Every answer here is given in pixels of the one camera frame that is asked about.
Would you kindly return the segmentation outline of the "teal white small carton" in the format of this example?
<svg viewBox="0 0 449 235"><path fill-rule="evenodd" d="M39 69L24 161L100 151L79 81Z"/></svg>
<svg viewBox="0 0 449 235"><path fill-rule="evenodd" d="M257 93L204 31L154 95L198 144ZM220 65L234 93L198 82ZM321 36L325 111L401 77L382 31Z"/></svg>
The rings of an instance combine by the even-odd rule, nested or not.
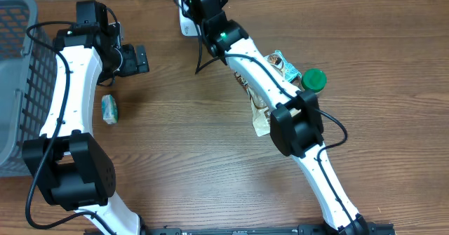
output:
<svg viewBox="0 0 449 235"><path fill-rule="evenodd" d="M102 119L107 124L115 124L119 120L116 101L111 95L102 96Z"/></svg>

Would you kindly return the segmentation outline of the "light green wipes packet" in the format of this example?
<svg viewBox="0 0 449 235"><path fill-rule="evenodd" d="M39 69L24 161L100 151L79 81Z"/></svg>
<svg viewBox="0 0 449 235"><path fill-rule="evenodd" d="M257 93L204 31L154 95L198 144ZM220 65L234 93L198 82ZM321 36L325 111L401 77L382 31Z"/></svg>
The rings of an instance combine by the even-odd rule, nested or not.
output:
<svg viewBox="0 0 449 235"><path fill-rule="evenodd" d="M300 80L302 78L301 72L293 64L286 60L280 50L275 50L274 54L279 56L283 63L281 72L286 81L293 83L295 80Z"/></svg>

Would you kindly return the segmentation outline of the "clear brown snack bag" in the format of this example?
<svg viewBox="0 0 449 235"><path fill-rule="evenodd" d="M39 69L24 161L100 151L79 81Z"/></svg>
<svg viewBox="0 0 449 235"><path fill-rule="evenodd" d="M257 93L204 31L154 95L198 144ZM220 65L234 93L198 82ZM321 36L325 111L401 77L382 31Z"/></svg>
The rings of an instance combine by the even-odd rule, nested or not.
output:
<svg viewBox="0 0 449 235"><path fill-rule="evenodd" d="M280 51L274 51L272 54L266 55L265 60L274 68L282 77L285 76L285 62ZM234 77L248 94L250 100L250 108L252 111L252 125L258 137L267 135L270 132L270 111L263 99L255 92L249 83L238 73L234 73Z"/></svg>

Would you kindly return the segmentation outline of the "green lid jar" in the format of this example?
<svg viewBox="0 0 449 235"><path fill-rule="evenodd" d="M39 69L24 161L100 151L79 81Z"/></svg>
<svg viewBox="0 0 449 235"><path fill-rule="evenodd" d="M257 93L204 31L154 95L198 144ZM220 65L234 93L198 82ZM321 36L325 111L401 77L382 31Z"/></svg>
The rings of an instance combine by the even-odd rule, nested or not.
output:
<svg viewBox="0 0 449 235"><path fill-rule="evenodd" d="M301 78L301 85L305 90L311 90L315 93L321 92L327 84L327 76L320 69L309 69Z"/></svg>

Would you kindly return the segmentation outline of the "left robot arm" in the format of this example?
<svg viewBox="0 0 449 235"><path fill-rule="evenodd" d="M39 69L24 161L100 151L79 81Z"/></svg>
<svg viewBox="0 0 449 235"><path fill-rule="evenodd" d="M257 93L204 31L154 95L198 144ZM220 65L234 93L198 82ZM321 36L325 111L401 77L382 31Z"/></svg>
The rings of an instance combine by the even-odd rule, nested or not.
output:
<svg viewBox="0 0 449 235"><path fill-rule="evenodd" d="M49 49L57 61L51 107L39 136L22 148L30 189L70 219L86 217L99 234L147 234L142 217L116 192L114 164L92 127L95 89L148 72L145 48L122 44L113 11L90 0L76 4L74 22L60 22Z"/></svg>

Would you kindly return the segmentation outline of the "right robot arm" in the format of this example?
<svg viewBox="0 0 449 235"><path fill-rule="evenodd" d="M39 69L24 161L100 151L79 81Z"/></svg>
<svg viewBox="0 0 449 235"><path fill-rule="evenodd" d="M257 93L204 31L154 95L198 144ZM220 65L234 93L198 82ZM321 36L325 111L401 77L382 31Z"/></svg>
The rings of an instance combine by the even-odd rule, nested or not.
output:
<svg viewBox="0 0 449 235"><path fill-rule="evenodd" d="M214 61L240 74L270 111L270 137L276 148L296 161L321 207L328 234L369 234L367 222L345 194L329 161L323 139L326 117L314 91L286 81L265 60L247 31L227 18L228 0L173 0L193 22L199 40Z"/></svg>

